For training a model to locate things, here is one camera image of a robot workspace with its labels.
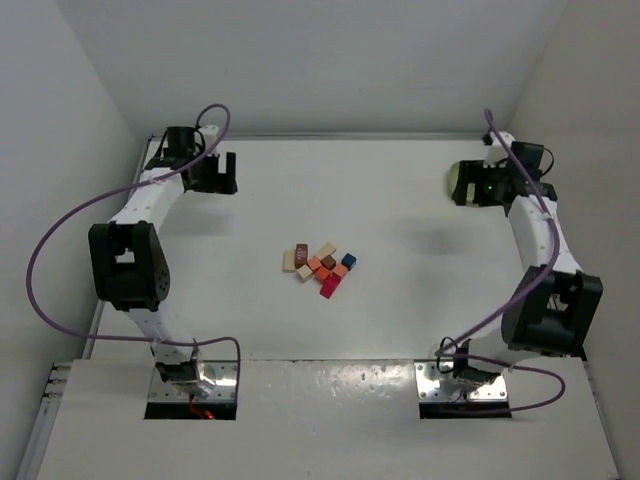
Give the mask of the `green plastic bowl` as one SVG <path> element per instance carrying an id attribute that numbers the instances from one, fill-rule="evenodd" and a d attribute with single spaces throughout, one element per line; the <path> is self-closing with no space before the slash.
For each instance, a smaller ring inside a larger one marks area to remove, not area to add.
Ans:
<path id="1" fill-rule="evenodd" d="M 455 191 L 459 180 L 460 163 L 455 162 L 449 169 L 446 177 L 447 193 L 451 199 L 454 199 Z"/>

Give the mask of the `natural wood hotel block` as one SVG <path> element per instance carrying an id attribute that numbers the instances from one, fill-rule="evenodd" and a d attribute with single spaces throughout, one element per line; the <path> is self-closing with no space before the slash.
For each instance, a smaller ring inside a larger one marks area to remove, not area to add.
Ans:
<path id="1" fill-rule="evenodd" d="M 295 260 L 296 251 L 294 249 L 286 250 L 283 255 L 283 271 L 287 273 L 294 272 L 296 270 Z"/>

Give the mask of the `brown printed rectangular block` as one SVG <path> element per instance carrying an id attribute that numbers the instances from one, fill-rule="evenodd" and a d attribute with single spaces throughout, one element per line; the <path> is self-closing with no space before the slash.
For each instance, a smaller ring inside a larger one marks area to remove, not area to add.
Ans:
<path id="1" fill-rule="evenodd" d="M 299 243 L 295 248 L 294 255 L 294 268 L 299 269 L 306 264 L 308 259 L 308 245 L 305 243 Z"/>

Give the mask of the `natural wood cube block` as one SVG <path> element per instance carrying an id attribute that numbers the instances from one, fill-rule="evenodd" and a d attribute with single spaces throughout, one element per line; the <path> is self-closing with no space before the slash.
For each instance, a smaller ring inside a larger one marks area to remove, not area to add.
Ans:
<path id="1" fill-rule="evenodd" d="M 298 268 L 296 273 L 302 283 L 309 281 L 314 276 L 313 270 L 307 264 Z"/>

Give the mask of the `salmon cube block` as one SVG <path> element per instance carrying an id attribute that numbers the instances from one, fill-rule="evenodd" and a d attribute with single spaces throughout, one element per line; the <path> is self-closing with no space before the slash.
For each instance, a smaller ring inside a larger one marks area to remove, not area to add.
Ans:
<path id="1" fill-rule="evenodd" d="M 318 257 L 313 256 L 307 261 L 307 266 L 313 273 L 315 273 L 323 267 L 323 264 Z"/>

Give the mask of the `natural wood long block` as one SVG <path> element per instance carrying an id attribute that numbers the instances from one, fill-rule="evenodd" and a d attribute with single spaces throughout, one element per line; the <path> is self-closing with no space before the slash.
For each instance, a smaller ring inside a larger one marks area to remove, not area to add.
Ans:
<path id="1" fill-rule="evenodd" d="M 333 243 L 327 242 L 315 252 L 314 256 L 319 260 L 323 260 L 325 257 L 333 255 L 336 249 L 337 247 Z"/>

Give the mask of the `brown cube block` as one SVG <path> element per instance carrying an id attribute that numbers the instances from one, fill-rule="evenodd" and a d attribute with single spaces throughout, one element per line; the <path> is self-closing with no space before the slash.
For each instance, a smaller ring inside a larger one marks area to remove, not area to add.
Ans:
<path id="1" fill-rule="evenodd" d="M 324 258 L 321 260 L 321 264 L 322 264 L 326 269 L 328 269 L 328 270 L 333 270 L 333 269 L 336 267 L 337 262 L 336 262 L 336 260 L 334 259 L 334 257 L 333 257 L 332 255 L 327 255 L 326 257 L 324 257 Z"/>

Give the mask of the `dark blue cube block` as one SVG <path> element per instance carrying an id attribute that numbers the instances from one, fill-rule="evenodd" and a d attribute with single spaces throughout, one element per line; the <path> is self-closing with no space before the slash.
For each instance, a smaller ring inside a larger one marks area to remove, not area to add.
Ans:
<path id="1" fill-rule="evenodd" d="M 354 266 L 356 265 L 356 262 L 357 262 L 357 258 L 350 253 L 346 253 L 341 260 L 341 264 L 345 266 L 349 271 L 351 271 L 354 268 Z"/>

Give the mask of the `orange cube block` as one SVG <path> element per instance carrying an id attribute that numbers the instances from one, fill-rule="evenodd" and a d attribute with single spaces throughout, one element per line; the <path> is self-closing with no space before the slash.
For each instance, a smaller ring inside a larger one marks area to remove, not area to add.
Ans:
<path id="1" fill-rule="evenodd" d="M 345 276 L 349 273 L 348 268 L 343 264 L 337 264 L 334 269 L 331 271 L 331 276 L 336 279 L 338 282 L 342 281 Z"/>

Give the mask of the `magenta roof block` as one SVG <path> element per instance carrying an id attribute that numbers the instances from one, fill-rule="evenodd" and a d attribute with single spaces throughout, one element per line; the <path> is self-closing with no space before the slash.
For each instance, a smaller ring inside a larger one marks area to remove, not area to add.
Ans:
<path id="1" fill-rule="evenodd" d="M 322 284 L 320 295 L 326 299 L 330 299 L 334 295 L 340 283 L 341 283 L 340 277 L 335 277 L 335 276 L 327 277 Z"/>

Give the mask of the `red-orange cube block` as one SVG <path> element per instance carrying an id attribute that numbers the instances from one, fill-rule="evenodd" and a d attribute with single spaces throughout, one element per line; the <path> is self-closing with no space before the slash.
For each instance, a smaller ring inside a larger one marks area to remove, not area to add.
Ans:
<path id="1" fill-rule="evenodd" d="M 324 266 L 320 266 L 314 273 L 314 278 L 320 283 L 324 283 L 331 275 L 331 271 Z"/>

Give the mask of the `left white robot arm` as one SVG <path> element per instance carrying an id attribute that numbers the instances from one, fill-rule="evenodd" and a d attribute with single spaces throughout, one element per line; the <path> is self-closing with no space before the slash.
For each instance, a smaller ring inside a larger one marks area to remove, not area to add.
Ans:
<path id="1" fill-rule="evenodd" d="M 186 192 L 233 195 L 236 155 L 219 169 L 214 125 L 168 128 L 160 150 L 145 164 L 125 206 L 88 233 L 98 297 L 125 313 L 149 339 L 160 379 L 190 398 L 205 399 L 216 380 L 195 339 L 170 313 L 171 276 L 158 231 L 173 204 Z"/>

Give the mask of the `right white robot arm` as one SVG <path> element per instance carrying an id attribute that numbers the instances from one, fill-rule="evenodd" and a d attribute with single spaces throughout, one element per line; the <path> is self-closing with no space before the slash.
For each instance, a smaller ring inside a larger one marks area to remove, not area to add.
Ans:
<path id="1" fill-rule="evenodd" d="M 514 159 L 493 141 L 486 159 L 456 162 L 448 175 L 456 205 L 503 207 L 524 270 L 499 310 L 499 327 L 441 345 L 453 355 L 447 375 L 465 386 L 491 384 L 525 360 L 578 353 L 604 292 L 601 279 L 584 271 L 564 238 L 557 193 L 540 167 L 547 148 L 519 141 L 510 148 Z"/>

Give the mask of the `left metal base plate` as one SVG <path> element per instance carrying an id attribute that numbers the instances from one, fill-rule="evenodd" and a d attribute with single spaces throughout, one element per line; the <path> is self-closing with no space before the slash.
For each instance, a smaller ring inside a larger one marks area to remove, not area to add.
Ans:
<path id="1" fill-rule="evenodd" d="M 202 360 L 194 380 L 164 381 L 153 371 L 147 400 L 151 403 L 187 403 L 194 396 L 197 403 L 233 403 L 236 400 L 238 365 L 232 361 Z"/>

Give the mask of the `metal base plate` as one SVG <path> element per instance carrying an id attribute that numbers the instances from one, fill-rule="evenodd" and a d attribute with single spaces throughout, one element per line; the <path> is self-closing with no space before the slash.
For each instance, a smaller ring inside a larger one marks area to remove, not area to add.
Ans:
<path id="1" fill-rule="evenodd" d="M 452 361 L 414 362 L 417 394 L 421 403 L 497 403 L 508 400 L 506 382 L 502 375 L 491 383 L 481 384 L 455 378 L 452 369 Z"/>
<path id="2" fill-rule="evenodd" d="M 164 381 L 153 371 L 147 400 L 151 403 L 187 403 L 194 396 L 197 403 L 233 403 L 236 400 L 238 365 L 232 361 L 202 360 L 194 380 Z"/>

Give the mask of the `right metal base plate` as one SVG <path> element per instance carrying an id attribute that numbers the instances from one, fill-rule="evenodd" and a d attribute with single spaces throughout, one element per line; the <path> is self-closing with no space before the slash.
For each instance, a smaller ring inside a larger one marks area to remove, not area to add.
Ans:
<path id="1" fill-rule="evenodd" d="M 414 362 L 417 394 L 421 403 L 497 403 L 508 400 L 506 382 L 502 375 L 491 383 L 481 384 L 455 378 L 452 369 L 452 361 Z"/>

